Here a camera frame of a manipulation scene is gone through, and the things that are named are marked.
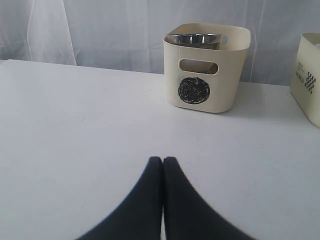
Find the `white table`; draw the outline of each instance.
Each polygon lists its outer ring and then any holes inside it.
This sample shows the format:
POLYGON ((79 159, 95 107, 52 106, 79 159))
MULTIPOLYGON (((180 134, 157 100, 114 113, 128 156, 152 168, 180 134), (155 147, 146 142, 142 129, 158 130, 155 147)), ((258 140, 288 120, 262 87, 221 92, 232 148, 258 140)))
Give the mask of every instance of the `white table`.
POLYGON ((160 74, 8 60, 0 239, 73 240, 117 207, 150 156, 174 156, 244 232, 317 240, 319 143, 287 86, 240 83, 233 108, 209 114, 169 105, 160 74))

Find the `black circular logo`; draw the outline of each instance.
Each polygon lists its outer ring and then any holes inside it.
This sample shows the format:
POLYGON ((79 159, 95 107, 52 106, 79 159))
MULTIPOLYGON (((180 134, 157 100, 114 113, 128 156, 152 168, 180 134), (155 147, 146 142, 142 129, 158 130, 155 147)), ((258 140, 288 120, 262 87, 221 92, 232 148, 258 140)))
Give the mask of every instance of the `black circular logo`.
POLYGON ((187 77, 181 81, 178 94, 187 104, 200 104, 209 98, 210 87, 198 77, 187 77))

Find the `checkered pattern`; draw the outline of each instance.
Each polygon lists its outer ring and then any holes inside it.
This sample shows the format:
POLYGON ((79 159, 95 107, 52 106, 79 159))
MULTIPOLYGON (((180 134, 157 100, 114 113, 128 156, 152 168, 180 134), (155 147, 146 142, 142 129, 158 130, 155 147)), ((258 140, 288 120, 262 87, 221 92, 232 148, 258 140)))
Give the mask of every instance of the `checkered pattern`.
POLYGON ((308 71, 304 86, 310 94, 312 94, 312 89, 315 87, 315 82, 315 77, 308 71))

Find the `white curtain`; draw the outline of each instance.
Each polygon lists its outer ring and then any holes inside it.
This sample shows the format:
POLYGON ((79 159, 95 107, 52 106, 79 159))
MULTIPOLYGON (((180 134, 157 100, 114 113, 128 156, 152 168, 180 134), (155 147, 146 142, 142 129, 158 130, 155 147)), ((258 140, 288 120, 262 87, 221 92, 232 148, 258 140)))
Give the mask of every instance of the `white curtain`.
POLYGON ((319 0, 2 0, 0 59, 163 73, 163 37, 184 23, 251 31, 241 80, 289 85, 319 0))

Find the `white backdrop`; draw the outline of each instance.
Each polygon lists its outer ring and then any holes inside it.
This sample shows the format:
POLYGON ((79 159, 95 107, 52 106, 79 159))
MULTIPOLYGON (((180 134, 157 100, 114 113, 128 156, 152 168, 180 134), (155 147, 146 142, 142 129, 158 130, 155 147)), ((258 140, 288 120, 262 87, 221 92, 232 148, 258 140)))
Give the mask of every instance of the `white backdrop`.
POLYGON ((2 0, 0 59, 163 73, 163 37, 184 23, 251 31, 241 80, 288 85, 319 0, 2 0))

